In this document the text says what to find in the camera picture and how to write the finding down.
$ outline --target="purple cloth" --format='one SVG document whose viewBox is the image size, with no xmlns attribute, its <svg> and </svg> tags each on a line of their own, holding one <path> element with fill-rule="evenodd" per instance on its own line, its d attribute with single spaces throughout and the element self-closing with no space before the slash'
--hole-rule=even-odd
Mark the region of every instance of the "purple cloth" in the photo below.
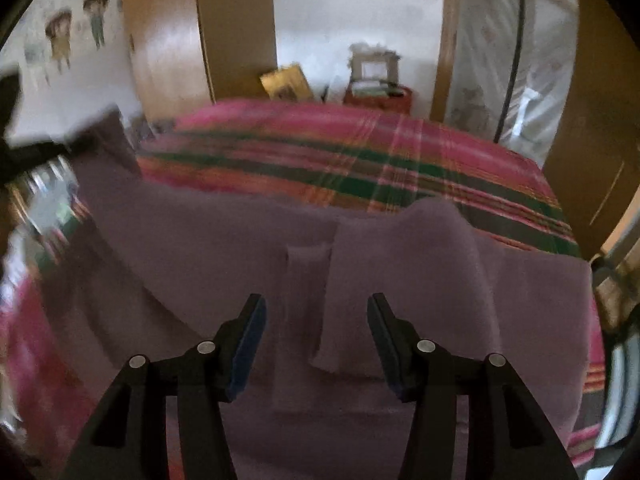
<svg viewBox="0 0 640 480">
<path fill-rule="evenodd" d="M 453 354 L 505 354 L 566 443 L 588 366 L 586 262 L 502 245 L 438 199 L 387 215 L 172 189 L 113 150 L 74 169 L 93 221 L 46 277 L 44 306 L 94 396 L 130 355 L 180 354 L 249 293 L 265 296 L 249 386 L 222 407 L 240 478 L 397 477 L 413 405 L 382 380 L 366 323 L 375 292 Z"/>
</svg>

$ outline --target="metal screw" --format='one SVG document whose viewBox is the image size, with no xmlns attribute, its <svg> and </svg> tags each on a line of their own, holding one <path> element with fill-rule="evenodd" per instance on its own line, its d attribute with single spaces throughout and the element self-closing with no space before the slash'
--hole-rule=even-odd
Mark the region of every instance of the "metal screw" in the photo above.
<svg viewBox="0 0 640 480">
<path fill-rule="evenodd" d="M 429 341 L 428 339 L 423 339 L 422 341 L 418 341 L 418 350 L 420 352 L 424 352 L 425 354 L 430 354 L 436 349 L 436 343 L 433 341 Z"/>
<path fill-rule="evenodd" d="M 145 363 L 146 357 L 144 357 L 143 355 L 134 355 L 131 359 L 129 359 L 129 366 L 131 368 L 140 368 Z"/>
<path fill-rule="evenodd" d="M 203 341 L 198 345 L 198 352 L 201 354 L 210 354 L 216 349 L 216 344 L 212 341 Z"/>
<path fill-rule="evenodd" d="M 504 355 L 502 354 L 491 354 L 489 356 L 489 362 L 493 365 L 493 366 L 504 366 L 504 364 L 507 362 L 507 359 L 504 358 Z"/>
</svg>

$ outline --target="wooden door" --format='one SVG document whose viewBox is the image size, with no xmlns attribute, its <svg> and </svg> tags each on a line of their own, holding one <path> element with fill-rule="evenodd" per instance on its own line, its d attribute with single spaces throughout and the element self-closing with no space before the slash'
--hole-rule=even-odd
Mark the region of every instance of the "wooden door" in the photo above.
<svg viewBox="0 0 640 480">
<path fill-rule="evenodd" d="M 210 104 L 196 0 L 122 0 L 138 97 L 149 121 Z"/>
<path fill-rule="evenodd" d="M 215 99 L 267 97 L 260 76 L 276 70 L 273 0 L 198 0 Z"/>
<path fill-rule="evenodd" d="M 606 0 L 579 0 L 574 76 L 544 166 L 590 259 L 640 184 L 640 52 Z"/>
</svg>

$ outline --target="wooden wardrobe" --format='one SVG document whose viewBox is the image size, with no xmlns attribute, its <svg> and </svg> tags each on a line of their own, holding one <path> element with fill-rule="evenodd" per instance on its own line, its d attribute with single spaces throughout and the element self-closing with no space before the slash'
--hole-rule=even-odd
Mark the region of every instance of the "wooden wardrobe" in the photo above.
<svg viewBox="0 0 640 480">
<path fill-rule="evenodd" d="M 228 97 L 266 96 L 275 70 L 273 0 L 122 0 L 138 97 L 149 121 Z"/>
</svg>

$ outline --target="black cable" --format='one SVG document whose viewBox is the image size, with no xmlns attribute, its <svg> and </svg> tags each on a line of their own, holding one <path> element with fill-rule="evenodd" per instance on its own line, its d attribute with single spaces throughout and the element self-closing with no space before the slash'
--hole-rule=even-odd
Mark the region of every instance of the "black cable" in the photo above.
<svg viewBox="0 0 640 480">
<path fill-rule="evenodd" d="M 516 32 L 516 48 L 513 52 L 513 63 L 511 64 L 511 75 L 509 76 L 509 84 L 507 85 L 507 92 L 504 96 L 504 104 L 502 105 L 502 113 L 500 114 L 500 120 L 498 120 L 498 127 L 495 129 L 494 143 L 497 144 L 500 141 L 502 130 L 504 128 L 504 121 L 507 118 L 509 111 L 509 105 L 511 104 L 511 97 L 513 97 L 513 87 L 516 85 L 516 76 L 518 75 L 518 66 L 520 65 L 520 54 L 522 53 L 522 39 L 524 36 L 524 20 L 525 20 L 525 0 L 520 0 L 520 9 L 518 10 L 518 30 Z"/>
</svg>

